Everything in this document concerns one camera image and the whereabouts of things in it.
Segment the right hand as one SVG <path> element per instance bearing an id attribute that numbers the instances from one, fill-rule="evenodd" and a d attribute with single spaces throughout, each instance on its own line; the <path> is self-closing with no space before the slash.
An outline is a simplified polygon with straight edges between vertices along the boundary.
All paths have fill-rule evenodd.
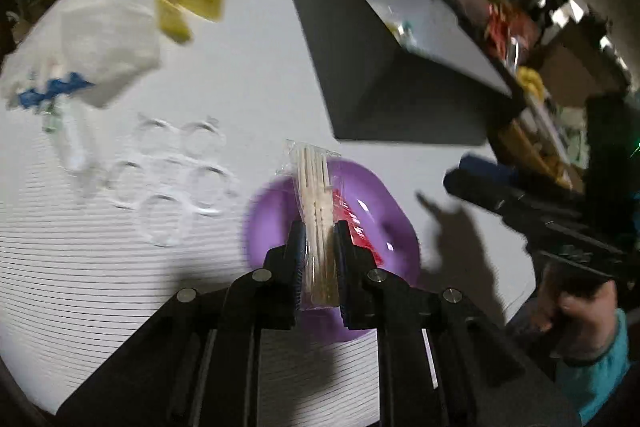
<path id="1" fill-rule="evenodd" d="M 551 335 L 552 351 L 558 357 L 599 358 L 618 331 L 616 284 L 608 280 L 590 296 L 580 297 L 568 291 L 566 282 L 561 265 L 546 265 L 530 323 L 538 333 Z"/>

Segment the teal right sleeve forearm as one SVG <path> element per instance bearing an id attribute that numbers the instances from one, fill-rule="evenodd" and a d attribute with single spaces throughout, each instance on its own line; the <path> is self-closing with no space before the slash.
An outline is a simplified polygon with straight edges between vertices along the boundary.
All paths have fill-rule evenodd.
<path id="1" fill-rule="evenodd" d="M 622 309 L 616 310 L 615 337 L 599 358 L 563 359 L 542 347 L 544 334 L 532 322 L 536 304 L 535 299 L 525 303 L 506 325 L 506 331 L 570 400 L 585 426 L 602 411 L 632 367 L 626 314 Z"/>

